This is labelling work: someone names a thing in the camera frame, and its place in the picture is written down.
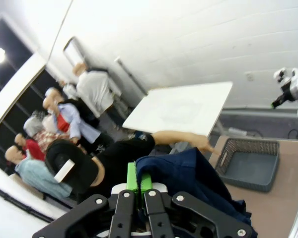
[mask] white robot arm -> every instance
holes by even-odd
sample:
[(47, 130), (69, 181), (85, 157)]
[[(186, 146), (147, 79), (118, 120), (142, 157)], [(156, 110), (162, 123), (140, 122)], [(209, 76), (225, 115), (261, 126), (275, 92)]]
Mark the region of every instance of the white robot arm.
[(298, 68), (292, 69), (291, 77), (287, 76), (286, 68), (281, 68), (274, 73), (274, 79), (281, 84), (283, 94), (272, 103), (273, 108), (285, 101), (298, 101)]

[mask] white brick wall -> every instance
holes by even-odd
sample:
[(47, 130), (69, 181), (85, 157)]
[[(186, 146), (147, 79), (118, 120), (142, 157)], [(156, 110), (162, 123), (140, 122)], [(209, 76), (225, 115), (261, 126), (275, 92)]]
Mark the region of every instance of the white brick wall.
[[(48, 55), (69, 3), (6, 0), (5, 10)], [(75, 80), (62, 53), (71, 36), (120, 74), (134, 104), (139, 96), (117, 56), (147, 89), (231, 80), (227, 107), (269, 107), (280, 94), (273, 72), (298, 67), (298, 0), (74, 0), (51, 60)]]

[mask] hand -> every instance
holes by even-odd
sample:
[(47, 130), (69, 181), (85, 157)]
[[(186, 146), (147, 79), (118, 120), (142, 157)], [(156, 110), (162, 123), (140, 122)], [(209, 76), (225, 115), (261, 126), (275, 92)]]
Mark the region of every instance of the hand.
[(81, 149), (82, 152), (83, 152), (84, 154), (87, 154), (87, 151), (85, 150), (84, 147), (81, 146), (81, 144), (79, 144), (77, 147), (78, 147), (79, 149)]
[(78, 137), (73, 137), (70, 139), (72, 143), (74, 143), (75, 145), (77, 144), (79, 138)]
[(210, 145), (209, 140), (205, 135), (192, 134), (190, 143), (193, 147), (197, 147), (201, 153), (210, 151), (212, 153), (220, 155), (220, 153)]

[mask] light blue shirt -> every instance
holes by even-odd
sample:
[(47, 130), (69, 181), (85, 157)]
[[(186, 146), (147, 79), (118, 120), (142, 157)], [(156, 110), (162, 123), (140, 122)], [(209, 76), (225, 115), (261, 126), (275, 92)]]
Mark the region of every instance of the light blue shirt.
[[(101, 132), (81, 119), (75, 106), (70, 103), (66, 103), (58, 105), (58, 108), (64, 120), (70, 124), (70, 138), (80, 138), (82, 135), (89, 143), (92, 144), (95, 142)], [(53, 115), (53, 120), (54, 125), (57, 128), (58, 122), (55, 115)]]
[(72, 188), (61, 182), (58, 183), (49, 172), (43, 161), (34, 160), (27, 156), (17, 166), (15, 166), (23, 182), (37, 190), (47, 193), (55, 198), (62, 199), (68, 197)]

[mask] table surface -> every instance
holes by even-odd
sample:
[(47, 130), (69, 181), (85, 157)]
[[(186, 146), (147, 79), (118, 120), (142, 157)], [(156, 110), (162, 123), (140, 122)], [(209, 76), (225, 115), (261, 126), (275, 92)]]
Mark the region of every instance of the table surface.
[(232, 85), (221, 82), (151, 90), (123, 127), (148, 133), (177, 130), (208, 136)]

